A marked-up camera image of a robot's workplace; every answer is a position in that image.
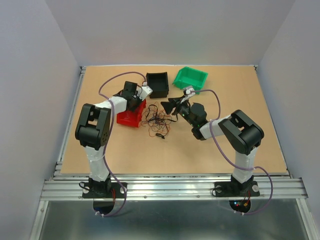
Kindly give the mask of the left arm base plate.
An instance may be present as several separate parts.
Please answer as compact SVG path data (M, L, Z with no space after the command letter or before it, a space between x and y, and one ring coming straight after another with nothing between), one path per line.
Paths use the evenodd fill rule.
M125 193L122 187L111 181L81 181L79 187L82 189L84 199L116 199L124 198Z

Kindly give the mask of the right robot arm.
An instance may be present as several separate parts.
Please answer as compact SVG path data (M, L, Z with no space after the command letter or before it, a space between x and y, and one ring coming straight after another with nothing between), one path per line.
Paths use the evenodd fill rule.
M227 160L233 167L230 181L216 182L212 190L215 197L239 197L250 192L253 185L254 159L265 134L242 110L216 120L207 120L205 108L200 103L190 104L182 97L169 98L160 103L168 115L180 115L191 126L191 132L198 140L212 138L218 145L217 137L225 136L235 150L234 162Z

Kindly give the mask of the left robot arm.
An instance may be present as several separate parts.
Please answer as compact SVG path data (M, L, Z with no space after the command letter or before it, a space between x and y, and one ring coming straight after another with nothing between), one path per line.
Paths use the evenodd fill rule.
M75 138L84 147L90 168L88 182L79 184L83 198L105 198L111 193L111 174L106 167L105 152L115 116L135 111L152 92L146 83L138 86L126 81L123 89L111 98L82 106Z

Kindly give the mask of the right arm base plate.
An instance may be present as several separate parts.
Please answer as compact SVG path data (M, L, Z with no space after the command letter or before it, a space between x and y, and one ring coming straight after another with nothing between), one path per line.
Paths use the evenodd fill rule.
M214 183L211 194L217 198L259 197L261 195L260 191L253 190L253 185L256 183L256 181L249 184L219 181Z

